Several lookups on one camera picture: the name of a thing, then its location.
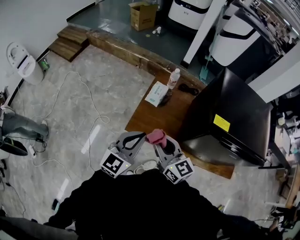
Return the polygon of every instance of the cardboard box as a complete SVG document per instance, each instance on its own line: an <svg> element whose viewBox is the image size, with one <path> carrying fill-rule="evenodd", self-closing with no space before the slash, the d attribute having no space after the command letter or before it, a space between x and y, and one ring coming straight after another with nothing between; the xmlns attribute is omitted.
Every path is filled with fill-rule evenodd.
<svg viewBox="0 0 300 240"><path fill-rule="evenodd" d="M129 4L131 26L137 31L153 28L158 5L147 2L133 2Z"/></svg>

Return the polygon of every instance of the green mop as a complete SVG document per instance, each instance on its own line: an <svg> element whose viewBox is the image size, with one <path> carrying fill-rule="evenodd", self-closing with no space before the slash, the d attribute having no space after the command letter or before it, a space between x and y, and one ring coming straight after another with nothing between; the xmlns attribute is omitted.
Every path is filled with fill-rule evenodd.
<svg viewBox="0 0 300 240"><path fill-rule="evenodd" d="M221 8L220 14L218 16L218 21L217 21L217 27L216 27L216 32L215 32L215 36L214 36L214 40L211 43L211 48L210 48L210 53L208 56L205 56L205 59L207 60L207 63L205 66L202 66L200 74L199 74L199 78L201 81L205 82L206 78L207 78L207 74L208 74L208 68L207 65L210 61L213 61L213 58L211 57L211 53L213 51L214 45L215 45L215 41L216 41L216 37L219 33L219 22L220 22L220 18L221 16L223 16L223 11L224 11L224 6Z"/></svg>

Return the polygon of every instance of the pink cloth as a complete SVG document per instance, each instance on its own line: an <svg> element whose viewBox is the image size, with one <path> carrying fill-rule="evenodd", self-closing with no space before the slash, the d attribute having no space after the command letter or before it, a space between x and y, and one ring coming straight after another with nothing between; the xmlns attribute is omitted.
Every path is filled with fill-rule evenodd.
<svg viewBox="0 0 300 240"><path fill-rule="evenodd" d="M165 148L167 145L166 134L161 129L154 129L152 133L147 135L147 142L151 144L159 144L161 143L162 148Z"/></svg>

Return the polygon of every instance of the white trash can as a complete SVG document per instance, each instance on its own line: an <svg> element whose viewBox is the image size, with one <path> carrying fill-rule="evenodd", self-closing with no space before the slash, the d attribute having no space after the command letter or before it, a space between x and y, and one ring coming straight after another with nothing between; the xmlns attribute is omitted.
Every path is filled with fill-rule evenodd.
<svg viewBox="0 0 300 240"><path fill-rule="evenodd" d="M37 85L43 80L43 70L21 44L11 43L7 47L6 54L10 65L25 81Z"/></svg>

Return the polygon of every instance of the white marker cube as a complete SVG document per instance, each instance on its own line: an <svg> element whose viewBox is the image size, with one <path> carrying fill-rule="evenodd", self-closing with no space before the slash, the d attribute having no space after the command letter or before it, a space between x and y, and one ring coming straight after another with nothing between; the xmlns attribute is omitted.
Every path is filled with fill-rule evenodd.
<svg viewBox="0 0 300 240"><path fill-rule="evenodd" d="M116 178L127 168L129 168L131 164L107 149L101 160L100 166L103 172L107 173L113 178Z"/></svg>
<svg viewBox="0 0 300 240"><path fill-rule="evenodd" d="M179 183L187 179L194 173L194 167L188 158L168 165L164 170L164 175L173 183Z"/></svg>

